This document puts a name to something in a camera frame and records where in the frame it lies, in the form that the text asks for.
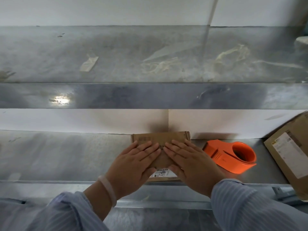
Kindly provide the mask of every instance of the right hand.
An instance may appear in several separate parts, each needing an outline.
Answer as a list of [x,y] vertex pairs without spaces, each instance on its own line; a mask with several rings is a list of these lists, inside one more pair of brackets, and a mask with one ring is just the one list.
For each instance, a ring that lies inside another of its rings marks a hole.
[[169,169],[200,194],[211,197],[216,183],[226,178],[210,156],[188,140],[185,143],[172,140],[172,144],[165,144],[164,151],[179,165],[171,165]]

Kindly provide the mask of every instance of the barcode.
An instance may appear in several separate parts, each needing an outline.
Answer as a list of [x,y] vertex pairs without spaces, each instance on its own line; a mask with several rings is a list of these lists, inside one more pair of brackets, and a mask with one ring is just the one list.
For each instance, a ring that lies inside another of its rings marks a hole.
[[298,141],[298,139],[289,131],[287,130],[286,133],[288,134],[288,136],[290,136],[290,138],[296,143],[297,146],[301,147],[302,144],[300,141]]

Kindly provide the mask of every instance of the brown cardboard package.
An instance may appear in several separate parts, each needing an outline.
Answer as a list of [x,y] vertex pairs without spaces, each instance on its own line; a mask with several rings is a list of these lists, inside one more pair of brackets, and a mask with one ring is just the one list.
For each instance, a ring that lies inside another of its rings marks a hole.
[[308,200],[308,112],[285,124],[264,144],[297,196]]
[[[138,141],[138,145],[146,143],[147,141],[152,141],[152,143],[159,143],[160,149],[163,149],[165,143],[171,143],[171,140],[177,140],[179,142],[184,142],[187,139],[190,141],[190,133],[188,131],[184,132],[164,132],[164,133],[150,133],[150,134],[133,134],[131,135],[131,142]],[[170,159],[164,150],[161,151],[159,157],[150,165],[157,170],[167,169],[170,165],[176,164],[172,159]],[[177,177],[153,177],[149,178],[148,181],[166,181],[166,180],[178,180]]]

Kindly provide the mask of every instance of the white label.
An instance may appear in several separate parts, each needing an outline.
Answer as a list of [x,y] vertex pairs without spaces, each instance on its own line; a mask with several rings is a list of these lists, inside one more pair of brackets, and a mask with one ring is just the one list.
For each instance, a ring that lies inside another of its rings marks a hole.
[[272,145],[297,178],[308,175],[308,156],[286,132]]
[[152,177],[177,177],[170,169],[158,169],[155,173],[153,173]]

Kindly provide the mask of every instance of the finger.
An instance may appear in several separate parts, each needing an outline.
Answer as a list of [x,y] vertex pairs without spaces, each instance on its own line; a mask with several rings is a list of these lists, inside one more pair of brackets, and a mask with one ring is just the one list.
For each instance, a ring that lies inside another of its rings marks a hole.
[[131,150],[133,150],[137,146],[137,144],[138,144],[138,141],[136,140],[131,145],[129,145],[128,148],[124,149],[120,155],[125,155],[129,153]]
[[141,176],[141,179],[140,179],[141,183],[144,184],[149,179],[149,177],[155,172],[156,172],[156,168],[146,169]]
[[185,140],[185,144],[193,149],[195,149],[198,152],[204,152],[200,147],[197,147],[196,145],[194,145],[192,142]]
[[179,148],[176,145],[170,144],[170,143],[165,143],[165,146],[169,148],[171,151],[174,151],[176,154],[181,155],[184,158],[189,158],[191,156],[191,153],[189,151],[186,151],[182,148]]
[[172,140],[171,141],[174,145],[178,146],[179,148],[182,148],[186,151],[189,151],[191,153],[194,153],[195,152],[195,149],[193,149],[192,147],[189,147],[187,146],[185,143],[181,143],[179,141],[176,141],[176,140]]
[[175,173],[175,175],[177,175],[182,181],[185,181],[186,179],[186,175],[184,173],[184,171],[182,169],[180,169],[180,167],[172,164],[171,166],[169,166],[169,169]]
[[159,156],[160,152],[161,150],[157,149],[155,152],[151,153],[150,155],[148,155],[147,157],[145,157],[143,160],[140,161],[143,170],[148,168],[150,164],[152,164],[152,162],[155,161],[155,159]]
[[165,153],[173,159],[175,163],[177,163],[180,167],[184,167],[185,165],[185,158],[180,156],[179,154],[176,154],[174,151],[171,151],[170,149],[164,147]]
[[150,155],[152,152],[156,151],[157,148],[159,147],[159,143],[155,143],[153,146],[145,149],[144,151],[140,151],[135,155],[135,158],[137,160],[143,160],[146,158],[148,155]]
[[138,147],[134,148],[133,150],[131,150],[128,154],[129,155],[135,155],[140,151],[143,151],[144,149],[147,149],[149,146],[151,146],[152,142],[148,141],[146,143],[143,143],[141,145],[139,145]]

